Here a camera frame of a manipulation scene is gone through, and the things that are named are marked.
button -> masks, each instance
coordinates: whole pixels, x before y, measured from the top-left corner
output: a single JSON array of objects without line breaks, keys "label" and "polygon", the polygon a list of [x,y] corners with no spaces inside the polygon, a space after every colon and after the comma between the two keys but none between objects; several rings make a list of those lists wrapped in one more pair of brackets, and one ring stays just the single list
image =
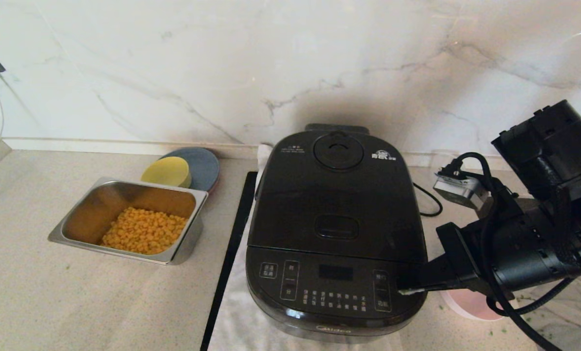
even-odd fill
[{"label": "button", "polygon": [[284,261],[284,278],[297,278],[299,275],[299,262]]},{"label": "button", "polygon": [[262,262],[260,265],[260,276],[267,279],[275,279],[277,276],[277,264]]},{"label": "button", "polygon": [[319,162],[333,169],[349,169],[364,157],[360,142],[341,131],[320,137],[314,144],[313,152]]},{"label": "button", "polygon": [[282,291],[280,293],[280,298],[282,300],[295,301],[297,297],[297,285],[295,282],[286,282],[282,284]]},{"label": "button", "polygon": [[375,290],[375,309],[377,311],[390,311],[390,294],[385,290]]},{"label": "button", "polygon": [[373,271],[373,283],[375,289],[388,290],[388,273],[385,271]]}]

countertop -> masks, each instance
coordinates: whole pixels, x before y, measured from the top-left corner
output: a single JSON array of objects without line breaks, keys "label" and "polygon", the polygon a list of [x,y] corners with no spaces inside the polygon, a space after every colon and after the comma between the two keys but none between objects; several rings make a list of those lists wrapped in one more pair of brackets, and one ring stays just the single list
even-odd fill
[{"label": "countertop", "polygon": [[[201,213],[204,231],[181,265],[162,266],[48,242],[48,233],[101,176],[136,180],[156,156],[13,151],[0,163],[0,350],[199,349],[247,171],[255,160],[221,160]],[[430,187],[429,169],[411,169]],[[513,173],[495,173],[518,191]],[[419,196],[422,210],[431,202]],[[464,225],[473,211],[445,204],[424,218],[429,258],[442,253],[435,227]],[[475,322],[429,293],[399,331],[406,350],[535,350],[511,322]]]}]

white towel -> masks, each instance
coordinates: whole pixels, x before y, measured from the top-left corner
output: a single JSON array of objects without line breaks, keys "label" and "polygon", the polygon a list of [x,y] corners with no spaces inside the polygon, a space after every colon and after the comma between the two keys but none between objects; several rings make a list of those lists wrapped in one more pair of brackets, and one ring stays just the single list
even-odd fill
[{"label": "white towel", "polygon": [[[544,295],[557,282],[515,293],[520,306]],[[564,291],[523,318],[538,333],[563,351],[581,351],[581,277]]]}]

digital display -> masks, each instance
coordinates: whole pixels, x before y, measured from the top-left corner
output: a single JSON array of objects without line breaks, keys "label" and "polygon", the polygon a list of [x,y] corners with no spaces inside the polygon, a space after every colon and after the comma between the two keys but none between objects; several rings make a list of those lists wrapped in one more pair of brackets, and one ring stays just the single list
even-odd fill
[{"label": "digital display", "polygon": [[319,265],[319,278],[334,280],[353,280],[353,268],[338,267],[336,265]]}]

white marble backsplash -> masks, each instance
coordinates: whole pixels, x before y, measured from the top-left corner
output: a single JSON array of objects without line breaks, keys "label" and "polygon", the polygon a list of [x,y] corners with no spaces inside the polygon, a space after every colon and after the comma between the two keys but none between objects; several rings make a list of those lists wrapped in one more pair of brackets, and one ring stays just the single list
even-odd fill
[{"label": "white marble backsplash", "polygon": [[581,0],[0,0],[6,137],[480,151],[566,98]]}]

